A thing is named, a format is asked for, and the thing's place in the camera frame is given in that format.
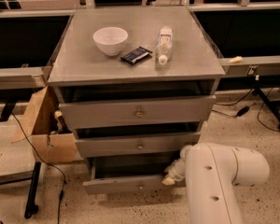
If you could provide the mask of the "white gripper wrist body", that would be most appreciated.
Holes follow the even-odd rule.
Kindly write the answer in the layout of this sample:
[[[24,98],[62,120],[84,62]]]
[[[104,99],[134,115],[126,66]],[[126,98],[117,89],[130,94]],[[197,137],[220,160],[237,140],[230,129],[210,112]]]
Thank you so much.
[[[186,163],[182,159],[175,160],[166,169],[166,175],[172,177],[175,182],[180,182],[185,178]]]

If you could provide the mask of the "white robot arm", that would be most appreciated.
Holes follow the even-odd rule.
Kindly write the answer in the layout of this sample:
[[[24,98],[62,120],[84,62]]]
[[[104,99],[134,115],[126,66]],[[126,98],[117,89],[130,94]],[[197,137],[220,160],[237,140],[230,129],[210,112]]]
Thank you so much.
[[[244,224],[235,186],[265,183],[270,167],[256,150],[199,143],[185,146],[165,169],[162,183],[186,183],[190,224]]]

